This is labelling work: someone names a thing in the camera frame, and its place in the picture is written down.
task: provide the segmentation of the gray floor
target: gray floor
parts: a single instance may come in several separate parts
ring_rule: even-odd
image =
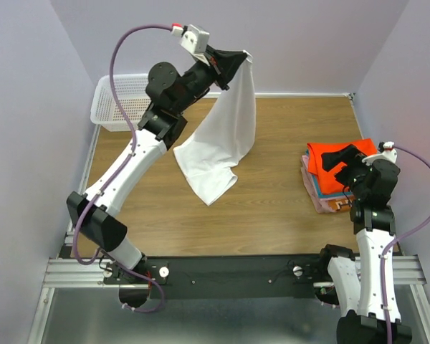
[[[407,286],[396,288],[413,343],[426,343]],[[336,343],[339,310],[315,300],[171,300],[148,315],[121,310],[117,290],[57,290],[43,343]]]

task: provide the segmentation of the cable connector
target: cable connector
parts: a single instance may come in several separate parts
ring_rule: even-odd
[[[179,23],[172,23],[172,36],[182,37],[183,36],[183,27]]]

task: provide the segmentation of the gray wall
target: gray wall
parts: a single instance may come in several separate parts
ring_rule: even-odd
[[[410,0],[355,97],[364,136],[394,140],[430,160],[430,1]],[[430,173],[401,154],[393,198],[399,233],[430,214]],[[430,297],[430,225],[403,243],[419,254]]]
[[[254,57],[257,92],[353,92],[395,26],[407,0],[51,0],[94,83],[106,74],[113,47],[131,27],[200,24],[217,49]],[[116,71],[148,72],[191,59],[163,32],[135,34]]]
[[[50,2],[0,0],[0,344],[27,342],[85,160],[92,93]]]

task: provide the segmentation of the stack of folded clothes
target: stack of folded clothes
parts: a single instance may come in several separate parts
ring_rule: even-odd
[[[301,157],[302,180],[317,213],[335,213],[350,208],[350,201],[353,199],[352,193],[347,188],[344,189],[344,185],[335,179],[335,174],[341,170],[344,163],[340,163],[330,172],[324,171],[322,167],[322,153],[340,151],[350,144],[367,156],[377,153],[370,138],[337,144],[307,144],[306,154]]]

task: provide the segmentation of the white plastic basket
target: white plastic basket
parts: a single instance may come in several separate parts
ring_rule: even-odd
[[[113,78],[118,99],[132,123],[136,125],[151,102],[145,93],[148,75],[123,74],[115,75]],[[113,99],[108,75],[100,78],[95,88],[91,106],[91,121],[109,131],[129,130],[128,124]]]

